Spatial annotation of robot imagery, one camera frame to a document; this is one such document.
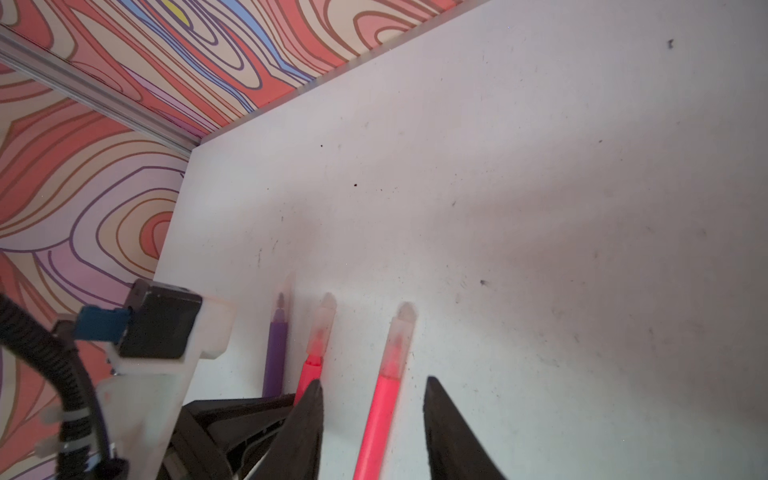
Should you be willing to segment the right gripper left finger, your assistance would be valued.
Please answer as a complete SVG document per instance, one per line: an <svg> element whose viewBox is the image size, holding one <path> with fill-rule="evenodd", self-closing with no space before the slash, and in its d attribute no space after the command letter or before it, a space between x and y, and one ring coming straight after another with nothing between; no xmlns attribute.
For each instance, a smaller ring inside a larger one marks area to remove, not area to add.
<svg viewBox="0 0 768 480"><path fill-rule="evenodd" d="M313 380L249 479L317 479L324 433L322 383Z"/></svg>

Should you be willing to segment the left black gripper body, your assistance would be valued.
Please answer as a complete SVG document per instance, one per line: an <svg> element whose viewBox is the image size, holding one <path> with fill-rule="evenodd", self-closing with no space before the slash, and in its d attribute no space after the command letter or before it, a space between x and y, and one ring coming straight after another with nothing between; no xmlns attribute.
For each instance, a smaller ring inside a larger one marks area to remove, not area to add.
<svg viewBox="0 0 768 480"><path fill-rule="evenodd" d="M293 394L196 400L184 405L159 479L243 479L267 453L294 406Z"/></svg>

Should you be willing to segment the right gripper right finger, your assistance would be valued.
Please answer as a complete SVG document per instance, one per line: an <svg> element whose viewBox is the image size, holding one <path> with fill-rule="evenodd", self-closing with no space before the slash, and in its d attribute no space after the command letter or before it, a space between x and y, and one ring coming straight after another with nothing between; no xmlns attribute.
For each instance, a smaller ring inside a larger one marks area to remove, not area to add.
<svg viewBox="0 0 768 480"><path fill-rule="evenodd" d="M426 381L423 420L432 479L505 479L434 376Z"/></svg>

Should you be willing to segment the pink highlighter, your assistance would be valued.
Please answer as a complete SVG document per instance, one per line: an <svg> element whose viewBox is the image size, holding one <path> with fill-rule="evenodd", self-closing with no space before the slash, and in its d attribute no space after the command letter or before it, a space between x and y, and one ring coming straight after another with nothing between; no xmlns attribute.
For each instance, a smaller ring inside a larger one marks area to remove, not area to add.
<svg viewBox="0 0 768 480"><path fill-rule="evenodd" d="M304 361L302 370L300 373L295 397L294 397L294 404L297 405L301 398L303 397L304 393L306 392L307 388L310 386L310 384L315 381L319 380L322 375L323 370L323 357L318 355L308 355L307 359Z"/></svg>
<svg viewBox="0 0 768 480"><path fill-rule="evenodd" d="M377 379L361 447L354 480L380 477L392 425L401 381L380 375Z"/></svg>

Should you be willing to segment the purple highlighter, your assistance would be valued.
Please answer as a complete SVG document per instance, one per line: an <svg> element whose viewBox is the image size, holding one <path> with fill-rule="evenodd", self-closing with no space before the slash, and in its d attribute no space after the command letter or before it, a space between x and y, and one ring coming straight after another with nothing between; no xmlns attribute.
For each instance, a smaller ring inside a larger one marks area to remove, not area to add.
<svg viewBox="0 0 768 480"><path fill-rule="evenodd" d="M270 321L262 383L263 397L277 397L283 392L288 330L289 323Z"/></svg>

